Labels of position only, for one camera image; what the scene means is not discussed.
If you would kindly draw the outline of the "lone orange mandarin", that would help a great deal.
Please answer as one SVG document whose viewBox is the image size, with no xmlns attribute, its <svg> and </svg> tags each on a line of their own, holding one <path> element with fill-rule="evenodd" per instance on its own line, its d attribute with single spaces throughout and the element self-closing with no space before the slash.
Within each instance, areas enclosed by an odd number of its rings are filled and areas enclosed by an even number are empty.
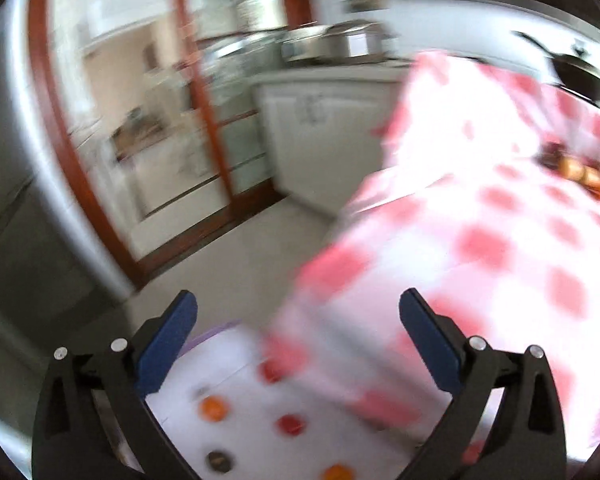
<svg viewBox="0 0 600 480">
<path fill-rule="evenodd" d="M 210 394 L 198 402 L 198 414 L 206 422 L 222 422 L 230 414 L 230 404 L 222 396 Z"/>
</svg>

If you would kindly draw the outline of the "dark passion fruit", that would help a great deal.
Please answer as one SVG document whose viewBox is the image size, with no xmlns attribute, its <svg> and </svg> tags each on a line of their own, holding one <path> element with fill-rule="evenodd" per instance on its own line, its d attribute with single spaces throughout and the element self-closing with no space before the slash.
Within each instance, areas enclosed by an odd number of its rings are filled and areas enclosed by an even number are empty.
<svg viewBox="0 0 600 480">
<path fill-rule="evenodd" d="M 232 454 L 223 450 L 212 450 L 206 455 L 206 464 L 216 474 L 228 474 L 234 469 Z"/>
</svg>

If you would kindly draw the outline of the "small orange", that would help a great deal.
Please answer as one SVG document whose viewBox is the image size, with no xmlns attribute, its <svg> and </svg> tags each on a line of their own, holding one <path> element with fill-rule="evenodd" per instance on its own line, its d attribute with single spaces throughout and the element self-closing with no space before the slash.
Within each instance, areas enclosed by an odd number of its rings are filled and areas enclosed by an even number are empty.
<svg viewBox="0 0 600 480">
<path fill-rule="evenodd" d="M 346 464 L 333 464 L 321 473 L 321 480 L 355 480 L 356 473 Z"/>
</svg>

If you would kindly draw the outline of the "large red tomato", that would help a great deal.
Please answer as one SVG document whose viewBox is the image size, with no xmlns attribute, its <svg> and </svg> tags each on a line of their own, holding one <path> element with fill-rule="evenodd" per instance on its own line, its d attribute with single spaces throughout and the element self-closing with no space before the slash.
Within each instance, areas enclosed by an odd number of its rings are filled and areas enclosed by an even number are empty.
<svg viewBox="0 0 600 480">
<path fill-rule="evenodd" d="M 277 384 L 289 377 L 287 367 L 278 359 L 265 359 L 258 365 L 258 374 L 266 384 Z"/>
</svg>

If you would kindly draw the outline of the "small red tomato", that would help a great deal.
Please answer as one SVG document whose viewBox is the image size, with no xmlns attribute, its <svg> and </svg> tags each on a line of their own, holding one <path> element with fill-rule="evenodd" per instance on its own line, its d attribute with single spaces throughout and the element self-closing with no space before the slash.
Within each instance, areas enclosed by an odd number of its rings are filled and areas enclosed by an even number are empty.
<svg viewBox="0 0 600 480">
<path fill-rule="evenodd" d="M 276 419 L 278 431 L 286 437 L 294 438 L 306 431 L 306 419 L 299 414 L 285 414 Z"/>
</svg>

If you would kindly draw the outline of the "yellow striped pepino melon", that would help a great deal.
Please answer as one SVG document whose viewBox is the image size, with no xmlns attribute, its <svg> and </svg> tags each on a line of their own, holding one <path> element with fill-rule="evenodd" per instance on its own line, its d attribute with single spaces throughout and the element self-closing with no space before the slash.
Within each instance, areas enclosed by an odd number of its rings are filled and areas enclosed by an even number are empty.
<svg viewBox="0 0 600 480">
<path fill-rule="evenodd" d="M 582 176 L 580 179 L 580 185 L 587 188 L 590 191 L 597 191 L 600 189 L 600 170 L 584 166 Z"/>
</svg>

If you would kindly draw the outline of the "dark red wrinkled apple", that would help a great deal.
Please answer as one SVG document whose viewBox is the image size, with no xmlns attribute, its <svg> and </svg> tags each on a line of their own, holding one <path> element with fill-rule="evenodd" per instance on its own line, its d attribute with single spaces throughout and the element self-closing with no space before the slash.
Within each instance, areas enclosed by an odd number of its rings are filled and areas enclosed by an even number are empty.
<svg viewBox="0 0 600 480">
<path fill-rule="evenodd" d="M 565 155 L 565 145 L 562 142 L 546 142 L 541 146 L 538 162 L 549 170 L 557 170 Z"/>
</svg>

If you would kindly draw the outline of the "white kitchen cabinet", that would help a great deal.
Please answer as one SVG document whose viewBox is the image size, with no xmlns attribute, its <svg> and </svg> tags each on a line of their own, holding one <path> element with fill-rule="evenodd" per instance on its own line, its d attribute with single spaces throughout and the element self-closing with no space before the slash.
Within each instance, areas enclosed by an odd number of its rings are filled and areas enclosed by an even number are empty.
<svg viewBox="0 0 600 480">
<path fill-rule="evenodd" d="M 380 135 L 405 66 L 276 70 L 250 78 L 278 192 L 336 217 L 382 166 Z"/>
</svg>

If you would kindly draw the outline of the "white box purple rim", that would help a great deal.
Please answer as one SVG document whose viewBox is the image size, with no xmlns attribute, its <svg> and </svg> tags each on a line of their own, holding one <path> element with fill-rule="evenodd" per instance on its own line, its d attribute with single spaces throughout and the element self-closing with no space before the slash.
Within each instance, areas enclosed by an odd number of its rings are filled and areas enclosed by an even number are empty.
<svg viewBox="0 0 600 480">
<path fill-rule="evenodd" d="M 321 479 L 333 464 L 357 479 L 394 479 L 415 455 L 404 437 L 374 426 L 289 380 L 262 382 L 264 360 L 257 333 L 228 323 L 186 342 L 156 393 L 146 402 L 178 452 L 203 479 Z M 216 394 L 230 404 L 222 422 L 206 422 L 198 402 Z M 290 438 L 275 422 L 285 414 L 306 419 Z M 228 474 L 206 464 L 212 450 L 233 455 Z"/>
</svg>

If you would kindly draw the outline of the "red white checkered tablecloth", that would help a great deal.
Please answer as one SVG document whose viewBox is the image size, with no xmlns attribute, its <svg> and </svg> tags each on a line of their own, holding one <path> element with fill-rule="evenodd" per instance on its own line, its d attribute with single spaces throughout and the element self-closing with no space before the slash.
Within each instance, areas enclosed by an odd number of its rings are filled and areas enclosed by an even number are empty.
<svg viewBox="0 0 600 480">
<path fill-rule="evenodd" d="M 384 161 L 265 337 L 285 375 L 423 439 L 448 405 L 399 318 L 414 288 L 493 348 L 544 349 L 572 460 L 600 444 L 600 199 L 542 166 L 600 170 L 600 109 L 529 76 L 416 55 Z"/>
</svg>

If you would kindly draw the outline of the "black frying pan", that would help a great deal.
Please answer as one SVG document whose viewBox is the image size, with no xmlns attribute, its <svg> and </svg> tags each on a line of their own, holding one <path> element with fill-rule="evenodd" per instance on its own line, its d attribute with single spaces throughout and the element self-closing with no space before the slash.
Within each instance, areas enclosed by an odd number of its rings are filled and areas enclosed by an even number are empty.
<svg viewBox="0 0 600 480">
<path fill-rule="evenodd" d="M 525 32 L 513 30 L 513 34 L 526 40 L 546 55 L 565 89 L 582 96 L 596 106 L 600 105 L 600 70 L 585 59 L 588 52 L 584 47 L 575 44 L 573 54 L 556 53 Z"/>
</svg>

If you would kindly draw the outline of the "red wooden door frame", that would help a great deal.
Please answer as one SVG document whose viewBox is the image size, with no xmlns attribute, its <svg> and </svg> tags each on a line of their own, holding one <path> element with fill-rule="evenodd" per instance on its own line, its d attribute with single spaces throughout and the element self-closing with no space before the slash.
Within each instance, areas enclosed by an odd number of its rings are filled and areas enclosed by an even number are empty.
<svg viewBox="0 0 600 480">
<path fill-rule="evenodd" d="M 311 0 L 29 0 L 36 106 L 87 248 L 125 294 L 278 203 L 250 80 Z"/>
</svg>

